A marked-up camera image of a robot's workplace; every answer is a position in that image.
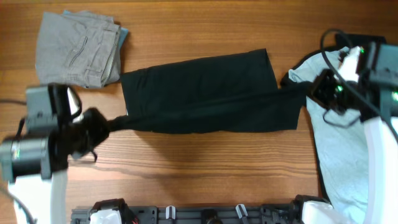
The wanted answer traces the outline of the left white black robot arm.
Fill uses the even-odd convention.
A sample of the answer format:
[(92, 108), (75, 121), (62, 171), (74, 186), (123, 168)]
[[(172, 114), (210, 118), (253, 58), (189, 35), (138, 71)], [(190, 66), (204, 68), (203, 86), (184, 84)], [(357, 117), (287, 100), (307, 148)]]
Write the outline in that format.
[(18, 223), (65, 223), (68, 159), (93, 153), (108, 138), (106, 118), (83, 111), (68, 85), (26, 90), (27, 115), (17, 133), (1, 143), (1, 192), (14, 203)]

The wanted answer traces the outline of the black shorts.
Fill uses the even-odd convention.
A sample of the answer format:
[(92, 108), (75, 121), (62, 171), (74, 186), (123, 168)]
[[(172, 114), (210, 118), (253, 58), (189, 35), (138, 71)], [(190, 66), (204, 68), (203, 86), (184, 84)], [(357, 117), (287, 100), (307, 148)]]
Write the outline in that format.
[(127, 72), (121, 86), (127, 113), (111, 130), (166, 134), (295, 129), (308, 89), (279, 87), (264, 49)]

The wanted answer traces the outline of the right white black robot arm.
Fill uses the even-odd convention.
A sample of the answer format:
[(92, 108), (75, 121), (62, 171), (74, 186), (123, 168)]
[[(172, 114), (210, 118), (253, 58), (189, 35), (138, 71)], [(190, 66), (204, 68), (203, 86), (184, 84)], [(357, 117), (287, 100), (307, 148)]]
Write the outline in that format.
[(304, 203), (304, 223), (397, 222), (397, 47), (371, 42), (320, 52), (290, 70), (309, 82), (307, 109), (329, 202)]

